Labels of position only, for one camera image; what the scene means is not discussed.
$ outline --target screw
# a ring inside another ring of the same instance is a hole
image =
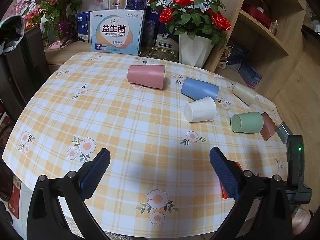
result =
[[[69,171],[67,174],[68,178],[73,178],[75,175],[76,175],[75,171]]]
[[[276,180],[276,181],[281,181],[281,177],[279,175],[274,175],[273,178]]]
[[[45,176],[44,176],[44,175],[41,175],[38,180],[39,180],[39,181],[44,181],[44,180],[45,180]]]
[[[250,177],[252,176],[252,172],[251,172],[251,171],[248,171],[248,170],[244,171],[243,174],[244,174],[244,176],[246,176],[247,178],[250,178]]]

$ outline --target white geometric vase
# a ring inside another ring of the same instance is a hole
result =
[[[211,40],[207,38],[196,36],[192,40],[187,33],[181,34],[179,39],[179,63],[202,68],[212,48]]]

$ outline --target white cup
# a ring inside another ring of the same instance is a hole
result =
[[[257,95],[256,91],[239,83],[236,83],[232,93],[239,97],[248,106],[254,102]]]
[[[213,121],[217,116],[217,106],[211,97],[186,103],[184,115],[188,122]]]

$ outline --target brown cup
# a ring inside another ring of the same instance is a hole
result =
[[[132,65],[128,69],[128,82],[151,88],[163,88],[163,65]]]
[[[260,133],[263,139],[267,141],[271,136],[273,136],[276,133],[276,130],[278,129],[278,127],[266,112],[262,114],[262,117],[263,117],[263,127]]]

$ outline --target yellow checkered tablecloth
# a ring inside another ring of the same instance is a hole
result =
[[[163,90],[127,82],[130,65],[166,66]],[[220,87],[213,122],[189,123],[181,94],[186,77]],[[286,179],[286,147],[278,135],[234,133],[233,114],[276,106],[259,95],[248,107],[217,74],[179,63],[118,54],[78,53],[63,64],[23,110],[3,159],[33,189],[41,174],[63,177],[92,160],[101,148],[111,163],[85,201],[105,231],[142,237],[182,237],[215,231],[233,199],[221,198],[209,162],[218,146],[228,159],[259,176]],[[62,208],[70,215],[64,202]]]

